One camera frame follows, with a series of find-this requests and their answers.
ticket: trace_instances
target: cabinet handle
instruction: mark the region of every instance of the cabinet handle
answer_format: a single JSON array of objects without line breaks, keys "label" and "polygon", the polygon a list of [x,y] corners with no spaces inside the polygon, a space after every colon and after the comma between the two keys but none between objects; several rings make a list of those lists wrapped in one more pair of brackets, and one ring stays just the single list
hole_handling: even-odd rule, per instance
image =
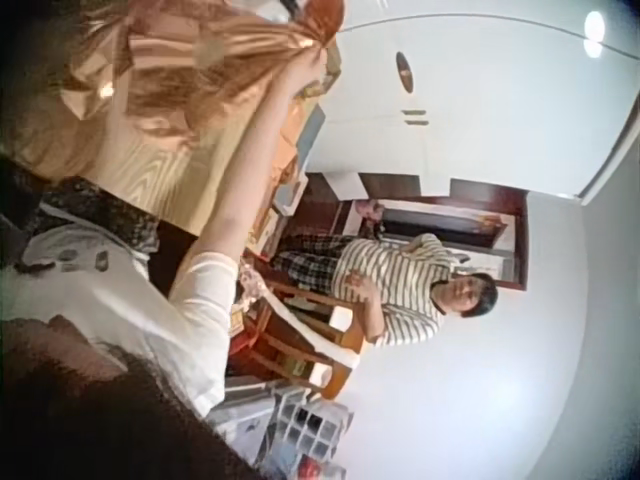
[{"label": "cabinet handle", "polygon": [[426,115],[426,110],[400,110],[405,115]]},{"label": "cabinet handle", "polygon": [[415,127],[426,127],[427,125],[429,125],[429,122],[427,120],[405,120],[404,123]]}]

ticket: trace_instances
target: person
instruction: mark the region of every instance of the person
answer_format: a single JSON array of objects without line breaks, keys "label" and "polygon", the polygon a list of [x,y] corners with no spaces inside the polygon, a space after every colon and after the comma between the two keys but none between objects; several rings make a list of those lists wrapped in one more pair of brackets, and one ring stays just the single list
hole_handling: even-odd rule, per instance
[{"label": "person", "polygon": [[454,276],[454,261],[432,234],[402,248],[342,235],[294,235],[272,259],[300,287],[362,302],[361,326],[376,346],[425,341],[444,316],[489,313],[498,289],[487,274]]},{"label": "person", "polygon": [[203,417],[223,400],[238,261],[280,128],[325,70],[310,47],[275,76],[168,299],[146,268],[157,222],[80,179],[45,193],[2,271],[4,478],[261,478]]}]

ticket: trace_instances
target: hand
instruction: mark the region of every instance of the hand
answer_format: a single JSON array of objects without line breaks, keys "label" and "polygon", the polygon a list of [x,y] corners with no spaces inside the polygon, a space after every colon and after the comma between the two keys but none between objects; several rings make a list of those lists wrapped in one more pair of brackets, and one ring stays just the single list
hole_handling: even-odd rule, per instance
[{"label": "hand", "polygon": [[322,80],[327,72],[327,51],[310,47],[302,50],[274,79],[276,87],[283,87],[292,97],[307,85]]},{"label": "hand", "polygon": [[363,300],[374,300],[380,297],[380,291],[366,275],[352,270],[346,278],[347,288]]}]

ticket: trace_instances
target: ceiling light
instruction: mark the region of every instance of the ceiling light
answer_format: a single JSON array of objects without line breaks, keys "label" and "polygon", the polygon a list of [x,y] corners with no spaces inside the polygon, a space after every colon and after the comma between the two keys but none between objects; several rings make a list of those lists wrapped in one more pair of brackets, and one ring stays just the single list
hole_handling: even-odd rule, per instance
[{"label": "ceiling light", "polygon": [[584,50],[591,58],[598,58],[602,54],[602,44],[593,40],[585,40],[583,42]]},{"label": "ceiling light", "polygon": [[113,83],[109,82],[100,89],[98,94],[100,95],[100,98],[109,98],[113,96],[113,93]]},{"label": "ceiling light", "polygon": [[584,36],[594,42],[604,40],[604,18],[600,12],[591,12],[584,21]]}]

